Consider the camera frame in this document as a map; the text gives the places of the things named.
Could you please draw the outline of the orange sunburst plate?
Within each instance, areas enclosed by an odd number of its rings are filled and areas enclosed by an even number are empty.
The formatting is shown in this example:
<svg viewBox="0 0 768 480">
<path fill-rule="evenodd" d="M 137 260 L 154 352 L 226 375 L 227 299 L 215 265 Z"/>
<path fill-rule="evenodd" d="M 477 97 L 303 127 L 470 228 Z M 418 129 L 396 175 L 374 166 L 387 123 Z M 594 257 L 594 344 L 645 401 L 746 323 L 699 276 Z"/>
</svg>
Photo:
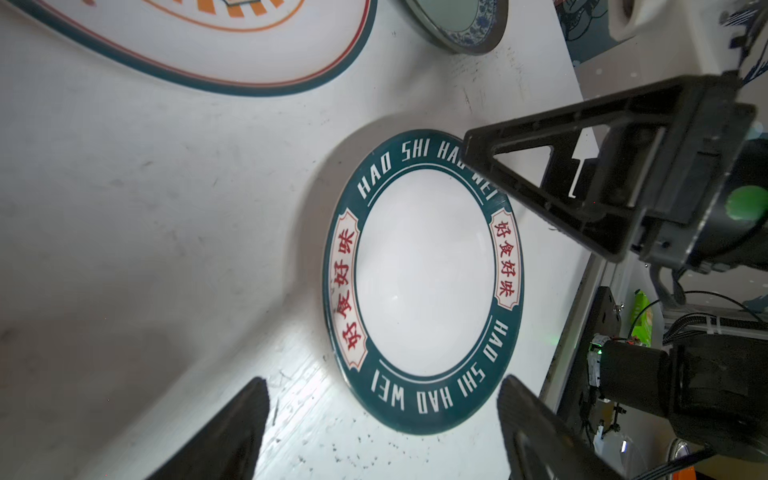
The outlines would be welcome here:
<svg viewBox="0 0 768 480">
<path fill-rule="evenodd" d="M 245 97 L 293 95 L 347 70 L 374 1 L 14 1 L 64 37 L 144 74 Z"/>
</svg>

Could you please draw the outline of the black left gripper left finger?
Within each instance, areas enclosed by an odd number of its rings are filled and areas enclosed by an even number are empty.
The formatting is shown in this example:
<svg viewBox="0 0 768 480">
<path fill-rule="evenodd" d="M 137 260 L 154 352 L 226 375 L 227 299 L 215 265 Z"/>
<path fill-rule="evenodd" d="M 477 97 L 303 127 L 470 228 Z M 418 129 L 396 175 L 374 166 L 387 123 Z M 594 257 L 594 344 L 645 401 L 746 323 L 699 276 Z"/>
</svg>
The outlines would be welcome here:
<svg viewBox="0 0 768 480">
<path fill-rule="evenodd" d="M 267 382 L 248 382 L 152 479 L 252 479 L 270 411 Z"/>
</svg>

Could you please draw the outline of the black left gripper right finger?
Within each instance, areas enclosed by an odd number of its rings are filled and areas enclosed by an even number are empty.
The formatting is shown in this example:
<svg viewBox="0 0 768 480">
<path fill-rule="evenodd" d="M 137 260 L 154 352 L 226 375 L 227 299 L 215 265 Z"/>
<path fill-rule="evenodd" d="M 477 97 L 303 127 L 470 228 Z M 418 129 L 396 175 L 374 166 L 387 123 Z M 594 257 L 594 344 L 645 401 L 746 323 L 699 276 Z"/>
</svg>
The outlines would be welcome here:
<svg viewBox="0 0 768 480">
<path fill-rule="evenodd" d="M 497 411 L 512 479 L 619 479 L 517 377 L 502 380 Z"/>
</svg>

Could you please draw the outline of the green rim plate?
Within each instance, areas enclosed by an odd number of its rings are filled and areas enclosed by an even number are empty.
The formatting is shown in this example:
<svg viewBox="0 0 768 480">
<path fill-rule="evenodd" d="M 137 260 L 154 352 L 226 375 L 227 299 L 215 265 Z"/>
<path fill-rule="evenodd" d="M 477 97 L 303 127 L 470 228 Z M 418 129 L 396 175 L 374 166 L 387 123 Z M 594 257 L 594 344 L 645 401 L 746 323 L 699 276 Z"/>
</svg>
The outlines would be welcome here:
<svg viewBox="0 0 768 480">
<path fill-rule="evenodd" d="M 524 267 L 508 197 L 417 129 L 373 149 L 333 209 L 322 300 L 362 406 L 413 435 L 448 431 L 489 399 L 522 321 Z"/>
</svg>

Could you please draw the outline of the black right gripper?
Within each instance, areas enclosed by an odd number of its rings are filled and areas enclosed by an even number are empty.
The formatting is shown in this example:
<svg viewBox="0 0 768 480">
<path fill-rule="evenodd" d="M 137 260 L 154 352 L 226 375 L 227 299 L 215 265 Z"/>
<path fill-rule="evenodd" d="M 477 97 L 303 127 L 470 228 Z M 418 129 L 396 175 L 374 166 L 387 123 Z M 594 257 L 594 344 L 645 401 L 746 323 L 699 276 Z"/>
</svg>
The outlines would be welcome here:
<svg viewBox="0 0 768 480">
<path fill-rule="evenodd" d="M 612 262 L 767 268 L 767 142 L 738 77 L 684 75 L 469 130 L 463 160 Z"/>
</svg>

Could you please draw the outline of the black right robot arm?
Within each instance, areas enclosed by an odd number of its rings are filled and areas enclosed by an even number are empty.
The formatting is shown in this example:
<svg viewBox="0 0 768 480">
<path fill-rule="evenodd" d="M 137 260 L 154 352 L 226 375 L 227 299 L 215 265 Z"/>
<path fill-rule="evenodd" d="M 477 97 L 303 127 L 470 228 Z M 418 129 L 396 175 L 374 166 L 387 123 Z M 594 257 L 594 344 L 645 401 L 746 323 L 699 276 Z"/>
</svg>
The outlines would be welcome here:
<svg viewBox="0 0 768 480">
<path fill-rule="evenodd" d="M 680 76 L 469 130 L 470 169 L 607 261 L 634 253 L 657 278 L 767 267 L 767 142 L 739 77 Z M 714 455 L 767 459 L 767 342 L 690 332 L 661 350 L 601 338 L 586 355 L 603 396 L 667 419 L 697 450 L 661 478 Z"/>
</svg>

